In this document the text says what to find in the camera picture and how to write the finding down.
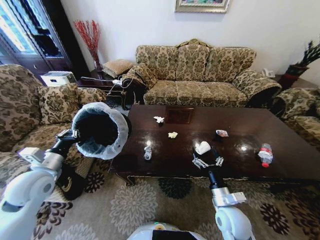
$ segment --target paper cup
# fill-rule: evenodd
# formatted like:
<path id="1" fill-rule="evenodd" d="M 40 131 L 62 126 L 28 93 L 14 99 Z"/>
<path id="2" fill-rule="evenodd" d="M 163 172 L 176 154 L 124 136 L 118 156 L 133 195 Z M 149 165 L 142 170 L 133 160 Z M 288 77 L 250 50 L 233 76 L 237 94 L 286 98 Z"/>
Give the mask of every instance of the paper cup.
<path id="1" fill-rule="evenodd" d="M 198 147 L 195 148 L 195 151 L 197 154 L 202 155 L 206 152 L 208 152 L 211 149 L 209 143 L 207 143 L 206 141 L 203 141 L 200 143 L 200 145 Z"/>

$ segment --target vase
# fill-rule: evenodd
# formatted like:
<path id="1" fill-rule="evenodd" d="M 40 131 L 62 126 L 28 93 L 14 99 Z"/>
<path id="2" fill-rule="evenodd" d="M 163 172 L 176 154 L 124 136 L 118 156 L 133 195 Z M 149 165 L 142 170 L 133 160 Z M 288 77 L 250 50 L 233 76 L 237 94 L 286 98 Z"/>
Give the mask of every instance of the vase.
<path id="1" fill-rule="evenodd" d="M 101 72 L 102 71 L 102 66 L 100 64 L 100 60 L 99 60 L 99 57 L 98 57 L 98 53 L 97 51 L 91 51 L 91 56 L 93 58 L 93 63 L 94 63 L 94 68 L 97 72 Z"/>
<path id="2" fill-rule="evenodd" d="M 278 83 L 281 85 L 282 90 L 286 90 L 294 84 L 298 78 L 309 69 L 307 66 L 290 65 L 285 74 L 282 75 Z"/>

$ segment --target wall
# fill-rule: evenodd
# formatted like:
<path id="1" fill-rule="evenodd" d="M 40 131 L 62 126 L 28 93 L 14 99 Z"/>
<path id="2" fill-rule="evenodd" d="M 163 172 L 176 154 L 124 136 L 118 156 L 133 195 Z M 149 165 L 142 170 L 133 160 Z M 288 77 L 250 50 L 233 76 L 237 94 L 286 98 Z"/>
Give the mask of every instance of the wall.
<path id="1" fill-rule="evenodd" d="M 138 45 L 173 46 L 198 38 L 213 46 L 246 46 L 257 51 L 252 68 L 286 71 L 298 62 L 309 40 L 318 42 L 318 0 L 231 0 L 226 14 L 175 13 L 175 0 L 61 0 L 69 21 L 95 20 L 101 28 L 101 62 L 135 60 Z M 75 34 L 90 70 L 92 58 Z M 320 85 L 320 60 L 303 78 Z"/>

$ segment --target sofa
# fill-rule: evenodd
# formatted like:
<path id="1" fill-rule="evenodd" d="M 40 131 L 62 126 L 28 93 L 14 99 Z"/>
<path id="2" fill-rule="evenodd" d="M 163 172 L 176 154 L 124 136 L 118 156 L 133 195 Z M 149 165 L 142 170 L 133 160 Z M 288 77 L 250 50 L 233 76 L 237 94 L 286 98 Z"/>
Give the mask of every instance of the sofa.
<path id="1" fill-rule="evenodd" d="M 49 97 L 41 99 L 40 89 Z M 71 128 L 72 118 L 82 105 L 106 100 L 103 91 L 77 88 L 75 83 L 55 87 L 56 91 L 50 92 L 51 89 L 42 86 L 29 70 L 20 65 L 0 66 L 0 195 L 12 179 L 29 171 L 30 164 L 17 154 L 18 151 L 25 147 L 38 147 L 43 151 L 52 148 L 56 142 L 55 136 Z M 72 146 L 64 162 L 85 179 L 93 160 L 84 157 Z M 47 201 L 68 200 L 66 192 L 56 185 Z"/>
<path id="2" fill-rule="evenodd" d="M 320 151 L 320 88 L 290 88 L 273 99 L 270 109 Z"/>
<path id="3" fill-rule="evenodd" d="M 249 69 L 255 57 L 247 47 L 212 47 L 197 39 L 177 46 L 141 45 L 135 53 L 138 65 L 122 80 L 140 86 L 143 99 L 136 98 L 147 105 L 260 107 L 281 86 Z M 156 78 L 154 85 L 146 84 L 137 68 L 142 64 Z"/>

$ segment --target bottle label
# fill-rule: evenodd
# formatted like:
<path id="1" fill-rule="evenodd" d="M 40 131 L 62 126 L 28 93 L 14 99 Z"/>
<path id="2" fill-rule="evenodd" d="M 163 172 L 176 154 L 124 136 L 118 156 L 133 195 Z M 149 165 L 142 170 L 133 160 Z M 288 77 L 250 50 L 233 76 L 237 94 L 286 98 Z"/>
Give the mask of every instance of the bottle label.
<path id="1" fill-rule="evenodd" d="M 267 152 L 268 154 L 270 154 L 272 156 L 272 151 L 269 149 L 269 148 L 265 148 L 265 147 L 261 147 L 260 148 L 260 152 L 263 151 L 263 152 Z"/>

